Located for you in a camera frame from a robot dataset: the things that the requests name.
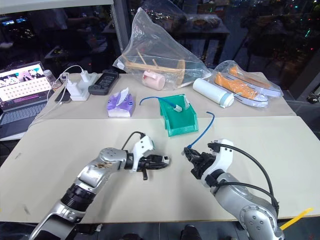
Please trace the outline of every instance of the green storage box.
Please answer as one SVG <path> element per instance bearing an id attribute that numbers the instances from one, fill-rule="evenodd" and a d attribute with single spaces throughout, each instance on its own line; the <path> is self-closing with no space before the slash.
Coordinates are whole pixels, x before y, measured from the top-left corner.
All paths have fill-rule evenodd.
<path id="1" fill-rule="evenodd" d="M 168 131 L 168 136 L 175 136 L 198 131 L 197 114 L 191 104 L 186 109 L 185 95 L 174 95 L 162 97 L 173 104 L 182 107 L 181 112 L 177 112 L 167 102 L 158 99 L 160 104 L 160 114 L 164 118 L 164 127 Z"/>

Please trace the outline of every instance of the tissue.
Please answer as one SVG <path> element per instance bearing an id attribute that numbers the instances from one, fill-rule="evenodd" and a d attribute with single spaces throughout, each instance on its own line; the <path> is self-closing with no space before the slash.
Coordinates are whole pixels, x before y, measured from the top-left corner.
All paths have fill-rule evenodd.
<path id="1" fill-rule="evenodd" d="M 134 109 L 134 101 L 129 88 L 113 94 L 108 101 L 107 112 L 109 118 L 130 118 Z"/>

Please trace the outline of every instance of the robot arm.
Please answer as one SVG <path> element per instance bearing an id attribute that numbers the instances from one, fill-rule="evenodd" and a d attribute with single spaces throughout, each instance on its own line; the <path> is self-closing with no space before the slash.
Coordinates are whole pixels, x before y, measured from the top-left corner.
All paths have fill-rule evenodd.
<path id="1" fill-rule="evenodd" d="M 36 226 L 30 240 L 68 240 L 77 234 L 76 224 L 85 216 L 87 208 L 108 181 L 111 174 L 123 170 L 142 172 L 147 180 L 146 169 L 162 169 L 169 165 L 169 158 L 144 154 L 154 149 L 149 136 L 142 137 L 134 145 L 132 153 L 108 147 L 86 165 L 74 183 L 58 200 L 44 219 Z"/>
<path id="2" fill-rule="evenodd" d="M 217 141 L 221 144 L 233 143 L 226 139 Z M 211 153 L 199 153 L 191 148 L 184 148 L 184 153 L 194 168 L 191 173 L 201 183 L 210 188 L 218 203 L 232 214 L 247 231 L 251 240 L 284 240 L 283 231 L 277 226 L 277 212 L 273 205 L 263 198 L 251 194 L 245 186 L 220 185 L 239 183 L 230 173 L 233 151 L 229 148 L 212 146 Z"/>

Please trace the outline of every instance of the pink object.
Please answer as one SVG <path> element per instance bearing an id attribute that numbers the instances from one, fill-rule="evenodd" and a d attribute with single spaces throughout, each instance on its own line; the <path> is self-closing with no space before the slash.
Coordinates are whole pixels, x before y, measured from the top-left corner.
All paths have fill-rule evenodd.
<path id="1" fill-rule="evenodd" d="M 142 83 L 149 88 L 159 91 L 165 85 L 165 76 L 153 71 L 144 71 Z"/>

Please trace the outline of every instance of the blue cable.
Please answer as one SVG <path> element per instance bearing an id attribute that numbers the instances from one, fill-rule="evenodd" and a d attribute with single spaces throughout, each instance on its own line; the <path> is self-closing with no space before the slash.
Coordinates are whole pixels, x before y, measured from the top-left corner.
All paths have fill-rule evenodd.
<path id="1" fill-rule="evenodd" d="M 203 133 L 201 133 L 201 135 L 200 135 L 193 143 L 191 143 L 190 145 L 187 146 L 188 149 L 192 148 L 192 146 L 193 146 L 196 142 L 198 142 L 198 140 L 199 140 L 200 138 L 202 138 L 203 135 L 205 135 L 205 133 L 208 131 L 208 129 L 209 129 L 209 128 L 211 127 L 211 125 L 214 123 L 215 115 L 214 115 L 212 112 L 209 112 L 209 111 L 207 111 L 206 113 L 212 115 L 212 120 L 211 120 L 211 122 L 209 123 L 209 125 L 206 127 L 206 129 L 203 131 Z"/>
<path id="2" fill-rule="evenodd" d="M 169 104 L 170 106 L 172 106 L 173 108 L 176 107 L 176 104 L 172 103 L 171 101 L 168 101 L 162 97 L 158 97 L 158 96 L 148 96 L 148 97 L 145 97 L 145 98 L 142 98 L 139 105 L 141 105 L 141 103 L 146 100 L 146 99 L 159 99 L 159 100 L 162 100 L 164 102 L 166 102 L 167 104 Z"/>

